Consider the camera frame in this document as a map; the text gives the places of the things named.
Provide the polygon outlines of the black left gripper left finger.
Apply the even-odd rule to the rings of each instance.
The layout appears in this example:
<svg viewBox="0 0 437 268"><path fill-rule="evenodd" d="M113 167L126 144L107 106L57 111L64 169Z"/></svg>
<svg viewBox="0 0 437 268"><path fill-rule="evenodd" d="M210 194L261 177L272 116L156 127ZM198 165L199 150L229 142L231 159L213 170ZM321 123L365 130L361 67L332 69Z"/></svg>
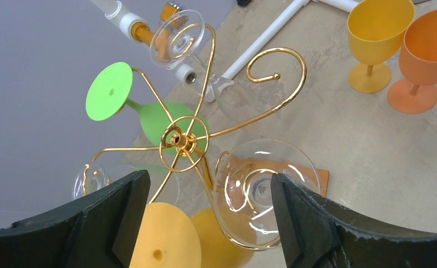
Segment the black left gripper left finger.
<svg viewBox="0 0 437 268"><path fill-rule="evenodd" d="M0 229L0 267L129 267L149 189L148 172L134 171Z"/></svg>

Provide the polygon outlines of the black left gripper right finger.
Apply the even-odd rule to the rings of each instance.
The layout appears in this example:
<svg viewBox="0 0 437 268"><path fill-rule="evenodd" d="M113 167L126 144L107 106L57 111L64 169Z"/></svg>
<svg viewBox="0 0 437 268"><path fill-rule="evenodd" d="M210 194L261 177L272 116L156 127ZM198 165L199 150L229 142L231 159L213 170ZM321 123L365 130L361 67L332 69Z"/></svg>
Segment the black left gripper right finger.
<svg viewBox="0 0 437 268"><path fill-rule="evenodd" d="M367 217L285 174L271 191L287 267L437 267L437 233Z"/></svg>

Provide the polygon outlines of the yellow-orange plastic goblet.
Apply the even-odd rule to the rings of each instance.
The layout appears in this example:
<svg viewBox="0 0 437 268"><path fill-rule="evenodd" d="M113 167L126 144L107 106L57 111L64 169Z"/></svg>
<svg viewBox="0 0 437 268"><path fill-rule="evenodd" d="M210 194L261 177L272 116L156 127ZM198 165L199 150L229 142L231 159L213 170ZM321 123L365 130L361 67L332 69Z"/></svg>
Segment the yellow-orange plastic goblet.
<svg viewBox="0 0 437 268"><path fill-rule="evenodd" d="M241 267L253 255L225 238L211 208L188 217L154 202L146 205L130 267Z"/></svg>

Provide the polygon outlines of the small clear glass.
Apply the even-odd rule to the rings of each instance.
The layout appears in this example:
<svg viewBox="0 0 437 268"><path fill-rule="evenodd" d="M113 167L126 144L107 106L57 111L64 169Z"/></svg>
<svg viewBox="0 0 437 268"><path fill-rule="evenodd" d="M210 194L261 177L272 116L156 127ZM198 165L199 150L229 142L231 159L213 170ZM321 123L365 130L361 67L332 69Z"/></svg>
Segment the small clear glass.
<svg viewBox="0 0 437 268"><path fill-rule="evenodd" d="M110 169L104 169L102 165L97 162L90 164L88 169L82 167L74 182L72 199L76 200L95 192L137 170L146 170L149 173L151 182L147 200L151 201L161 186L168 170L159 165L138 164L133 162L122 162ZM177 176L171 175L167 184L162 188L162 192L157 196L156 201L175 205L179 200L179 194L179 180Z"/></svg>

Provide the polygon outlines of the clear wine glass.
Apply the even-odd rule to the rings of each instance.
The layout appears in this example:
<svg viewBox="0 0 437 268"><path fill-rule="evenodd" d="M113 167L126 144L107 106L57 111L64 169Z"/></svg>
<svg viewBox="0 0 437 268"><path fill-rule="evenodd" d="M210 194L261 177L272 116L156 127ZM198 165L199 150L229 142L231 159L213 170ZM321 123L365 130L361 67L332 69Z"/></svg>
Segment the clear wine glass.
<svg viewBox="0 0 437 268"><path fill-rule="evenodd" d="M205 103L216 102L220 110L237 123L264 112L266 106L258 102L257 94L250 89L230 78L213 72L207 73L207 63L195 53L205 32L205 23L199 12L185 9L174 14L165 23L169 24L182 16L186 16L188 20L180 28L173 30L169 37L170 62L158 61L153 44L150 46L152 60L159 66L171 69L179 82L203 95Z"/></svg>
<svg viewBox="0 0 437 268"><path fill-rule="evenodd" d="M284 174L320 194L320 175L308 156L281 140L246 142L218 161L213 201L225 235L254 251L281 245L273 208L271 179Z"/></svg>

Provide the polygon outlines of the green plastic goblet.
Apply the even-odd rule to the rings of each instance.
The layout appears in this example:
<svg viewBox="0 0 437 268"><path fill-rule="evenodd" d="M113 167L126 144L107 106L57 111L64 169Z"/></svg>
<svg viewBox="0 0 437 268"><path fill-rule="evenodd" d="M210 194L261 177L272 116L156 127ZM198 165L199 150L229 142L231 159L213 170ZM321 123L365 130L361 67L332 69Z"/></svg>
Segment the green plastic goblet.
<svg viewBox="0 0 437 268"><path fill-rule="evenodd" d="M146 137L154 146L158 146L164 130L171 121L181 116L192 115L193 111L184 104L164 101L171 115L168 117L158 101L139 104L131 100L128 96L133 85L134 71L144 74L140 69L132 68L125 62L116 62L103 69L90 85L85 109L90 119L103 121L121 111L124 106L131 107L137 112Z"/></svg>

